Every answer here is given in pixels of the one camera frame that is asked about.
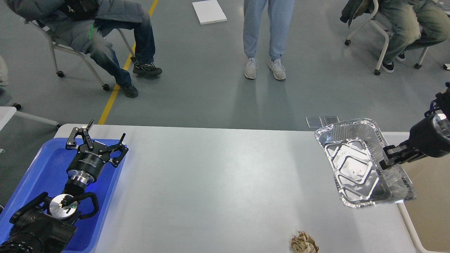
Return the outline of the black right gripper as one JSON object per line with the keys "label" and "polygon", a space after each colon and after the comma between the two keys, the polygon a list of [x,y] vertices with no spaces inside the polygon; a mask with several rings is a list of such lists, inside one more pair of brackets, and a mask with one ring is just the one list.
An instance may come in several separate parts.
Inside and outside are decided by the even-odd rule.
{"label": "black right gripper", "polygon": [[[410,129],[409,138],[399,145],[382,148],[383,159],[379,165],[386,170],[396,164],[429,157],[442,157],[450,152],[449,120],[445,117],[426,117]],[[410,152],[410,148],[420,152]]]}

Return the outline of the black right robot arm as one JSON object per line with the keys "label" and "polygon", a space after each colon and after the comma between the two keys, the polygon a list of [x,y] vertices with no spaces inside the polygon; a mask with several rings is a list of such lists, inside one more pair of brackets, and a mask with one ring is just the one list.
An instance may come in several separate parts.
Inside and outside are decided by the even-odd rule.
{"label": "black right robot arm", "polygon": [[445,91],[436,94],[424,119],[410,128],[409,138],[398,146],[383,148],[384,159],[380,165],[383,170],[396,164],[413,162],[424,157],[443,157],[450,152],[450,91],[449,82]]}

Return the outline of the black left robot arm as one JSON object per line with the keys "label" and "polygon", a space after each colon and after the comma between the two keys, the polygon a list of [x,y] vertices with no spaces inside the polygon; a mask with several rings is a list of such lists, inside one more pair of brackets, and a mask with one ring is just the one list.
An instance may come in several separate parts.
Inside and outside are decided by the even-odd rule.
{"label": "black left robot arm", "polygon": [[39,150],[1,214],[2,253],[88,253],[97,243],[128,152],[92,139],[93,122]]}

